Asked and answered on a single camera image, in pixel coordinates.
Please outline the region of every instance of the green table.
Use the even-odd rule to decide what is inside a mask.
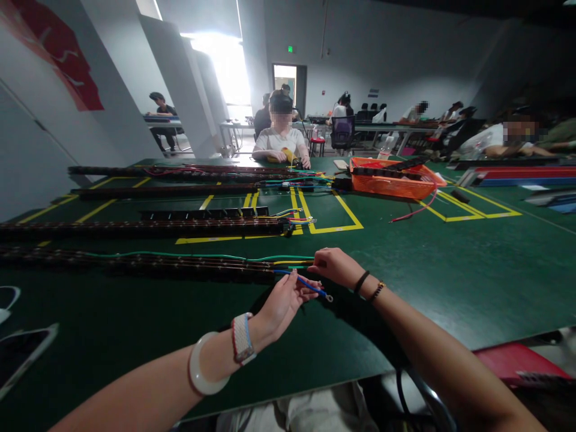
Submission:
[[[313,166],[333,173],[332,161],[313,159]],[[234,160],[194,162],[234,164]],[[430,167],[440,169],[434,164]],[[126,187],[142,182],[142,178],[104,182],[101,187]],[[146,186],[167,184],[157,179],[146,182]],[[356,194],[344,194],[340,202],[330,192],[304,192],[309,212],[318,219],[315,234],[305,228],[303,234],[289,239],[180,244],[176,239],[78,239],[45,247],[105,253],[224,253],[250,258],[311,256],[322,247],[341,247],[467,347],[480,349],[576,325],[574,232],[524,214],[517,190],[490,189],[488,192],[498,197],[489,202],[482,198],[484,190],[477,189],[474,192],[478,195],[471,195],[470,208],[440,193],[432,205],[434,212],[426,209],[394,224],[389,220],[420,205]],[[138,220],[138,210],[198,209],[205,198],[81,202],[63,197],[59,202],[64,203],[33,220]],[[207,204],[209,208],[229,208],[243,206],[251,198],[216,196]],[[257,204],[276,212],[291,208],[292,200],[290,193],[266,190],[259,194]],[[302,205],[300,197],[297,200],[298,206]],[[342,203],[358,219],[361,229]],[[519,215],[490,216],[512,214],[502,206]],[[536,213],[533,206],[530,210]],[[550,218],[556,216],[549,212]],[[480,213],[488,217],[478,217]],[[96,270],[68,274],[3,269],[0,275],[2,284],[22,289],[13,315],[0,327],[0,337],[17,329],[60,323],[53,345],[0,403],[6,430],[20,431],[47,429],[131,369],[194,343],[208,331],[224,328],[240,313],[257,311],[271,288],[108,277]],[[334,303],[316,300],[304,305],[279,342],[237,372],[222,392],[202,401],[189,416],[382,374],[392,370],[391,363],[401,362],[397,344],[374,311],[348,291],[325,285]]]

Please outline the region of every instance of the red stool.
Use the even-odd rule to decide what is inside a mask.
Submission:
[[[324,156],[324,147],[326,145],[326,140],[324,138],[310,138],[310,148],[311,153],[314,154],[314,147],[316,144],[320,145],[320,150],[318,151],[318,156]]]
[[[571,378],[554,363],[515,342],[475,351],[474,354],[500,379],[520,378],[516,372],[535,372]]]

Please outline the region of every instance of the plastic basket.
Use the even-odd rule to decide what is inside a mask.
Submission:
[[[446,186],[446,182],[427,168],[425,165],[409,168],[410,173],[420,174],[421,181],[396,179],[390,177],[354,175],[354,169],[361,166],[370,168],[385,168],[399,163],[398,161],[351,158],[350,172],[352,173],[352,185],[355,191],[391,195],[402,198],[422,200],[434,192],[437,187]]]

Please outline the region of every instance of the black hair tie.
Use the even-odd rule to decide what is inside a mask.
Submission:
[[[358,280],[358,283],[356,284],[356,289],[354,290],[354,294],[358,294],[360,292],[360,288],[362,288],[362,284],[364,283],[364,281],[366,280],[366,278],[368,277],[368,275],[370,274],[370,271],[366,270],[364,272],[364,274],[362,275],[362,277]]]

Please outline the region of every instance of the doorway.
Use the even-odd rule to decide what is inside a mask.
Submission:
[[[306,76],[308,68],[300,65],[272,64],[272,85],[280,90],[282,84],[290,86],[289,96],[294,101],[302,118],[306,116]]]

